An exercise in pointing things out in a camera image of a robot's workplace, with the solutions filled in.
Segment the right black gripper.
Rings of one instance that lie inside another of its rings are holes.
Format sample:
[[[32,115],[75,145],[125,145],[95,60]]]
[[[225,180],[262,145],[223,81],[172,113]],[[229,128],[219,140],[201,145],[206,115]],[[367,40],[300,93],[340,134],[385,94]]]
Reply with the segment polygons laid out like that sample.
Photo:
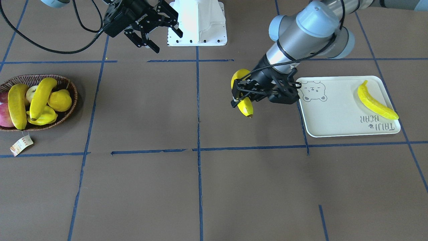
[[[155,7],[147,0],[106,0],[108,5],[103,18],[102,30],[110,37],[123,32],[125,36],[138,48],[145,47],[159,53],[159,46],[147,37],[148,32],[156,28],[156,13],[159,17],[159,26],[169,27],[179,38],[183,32],[179,29],[179,14],[165,0],[159,0]],[[145,33],[141,36],[134,32],[143,26]]]

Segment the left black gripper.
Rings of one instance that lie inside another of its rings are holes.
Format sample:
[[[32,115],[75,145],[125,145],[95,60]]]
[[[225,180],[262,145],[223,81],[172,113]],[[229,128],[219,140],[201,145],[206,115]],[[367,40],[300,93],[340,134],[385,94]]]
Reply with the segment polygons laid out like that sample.
[[[270,91],[275,87],[273,78],[285,78],[288,75],[294,76],[297,73],[296,68],[286,67],[285,73],[280,73],[274,67],[268,66],[269,60],[264,55],[253,73],[246,78],[232,79],[232,108],[253,108],[253,101],[260,101],[269,97]]]

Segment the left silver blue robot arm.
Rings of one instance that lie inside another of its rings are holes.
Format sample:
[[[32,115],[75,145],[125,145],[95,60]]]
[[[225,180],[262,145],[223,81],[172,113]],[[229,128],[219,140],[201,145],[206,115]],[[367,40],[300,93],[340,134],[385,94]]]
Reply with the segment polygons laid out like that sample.
[[[312,0],[298,14],[276,16],[269,27],[274,41],[258,65],[231,80],[231,106],[258,102],[298,101],[301,84],[294,80],[297,65],[317,55],[341,59],[353,49],[355,38],[343,26],[344,17],[368,7],[427,11],[426,0]]]

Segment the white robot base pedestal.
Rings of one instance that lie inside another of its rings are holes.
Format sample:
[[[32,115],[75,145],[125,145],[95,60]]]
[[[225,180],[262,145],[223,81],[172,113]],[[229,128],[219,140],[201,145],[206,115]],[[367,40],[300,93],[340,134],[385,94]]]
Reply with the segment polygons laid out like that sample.
[[[175,0],[183,37],[168,29],[168,46],[225,46],[228,42],[224,4],[218,0]]]

